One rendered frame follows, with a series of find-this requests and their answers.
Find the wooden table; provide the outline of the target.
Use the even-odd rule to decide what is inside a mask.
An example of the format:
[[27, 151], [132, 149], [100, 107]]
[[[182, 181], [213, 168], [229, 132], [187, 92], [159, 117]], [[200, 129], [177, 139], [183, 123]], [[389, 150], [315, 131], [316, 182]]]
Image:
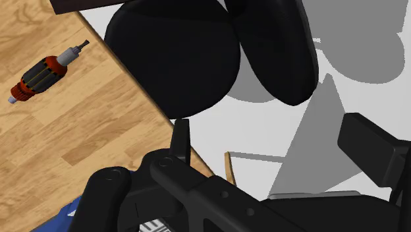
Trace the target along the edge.
[[[40, 59], [83, 43], [64, 79], [26, 102], [11, 88]], [[136, 169], [172, 124], [78, 13], [0, 0], [0, 232], [31, 232], [106, 166]]]

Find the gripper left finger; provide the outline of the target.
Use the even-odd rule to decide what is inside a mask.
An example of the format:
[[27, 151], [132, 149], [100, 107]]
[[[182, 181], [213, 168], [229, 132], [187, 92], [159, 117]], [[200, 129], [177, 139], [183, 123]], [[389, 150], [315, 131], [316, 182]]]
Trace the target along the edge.
[[[223, 232], [307, 232], [223, 178], [201, 174], [190, 166], [189, 158], [189, 120], [177, 119], [169, 153], [154, 155], [148, 165], [150, 177], [188, 212], [189, 232], [205, 232], [207, 219]], [[120, 207], [130, 190], [131, 175], [119, 166], [93, 173], [68, 232], [120, 232]]]

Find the red and black motor rotor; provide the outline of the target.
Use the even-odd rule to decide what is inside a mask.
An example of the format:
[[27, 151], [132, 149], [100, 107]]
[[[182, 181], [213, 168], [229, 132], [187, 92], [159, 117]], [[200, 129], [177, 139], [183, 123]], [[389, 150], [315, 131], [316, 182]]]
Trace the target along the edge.
[[37, 62], [26, 71], [20, 81], [11, 88], [9, 103], [25, 102], [49, 89], [62, 79], [67, 71], [68, 65], [79, 57], [79, 53], [90, 42], [85, 40], [82, 44], [69, 47], [59, 56], [47, 56]]

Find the black office chair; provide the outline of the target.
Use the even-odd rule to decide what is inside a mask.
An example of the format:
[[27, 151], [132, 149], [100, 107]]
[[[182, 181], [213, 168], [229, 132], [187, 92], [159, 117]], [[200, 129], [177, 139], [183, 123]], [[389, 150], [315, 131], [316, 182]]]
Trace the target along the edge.
[[301, 0], [132, 0], [112, 16], [104, 40], [170, 119], [221, 101], [242, 58], [287, 105], [308, 100], [318, 83]]

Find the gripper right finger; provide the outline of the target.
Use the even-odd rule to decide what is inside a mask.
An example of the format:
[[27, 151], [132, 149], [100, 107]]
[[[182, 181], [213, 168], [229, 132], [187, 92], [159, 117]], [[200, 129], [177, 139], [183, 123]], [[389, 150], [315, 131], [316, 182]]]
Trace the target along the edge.
[[398, 232], [411, 232], [411, 141], [400, 140], [360, 113], [345, 113], [338, 147], [379, 187], [400, 202]]

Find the blue flat box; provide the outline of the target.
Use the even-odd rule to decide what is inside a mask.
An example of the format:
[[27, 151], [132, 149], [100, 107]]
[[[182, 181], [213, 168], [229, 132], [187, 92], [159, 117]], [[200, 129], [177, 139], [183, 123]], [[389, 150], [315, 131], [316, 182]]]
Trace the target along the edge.
[[[68, 232], [81, 196], [62, 207], [56, 216], [45, 221], [30, 232]], [[137, 232], [172, 232], [162, 221], [155, 219], [140, 225]]]

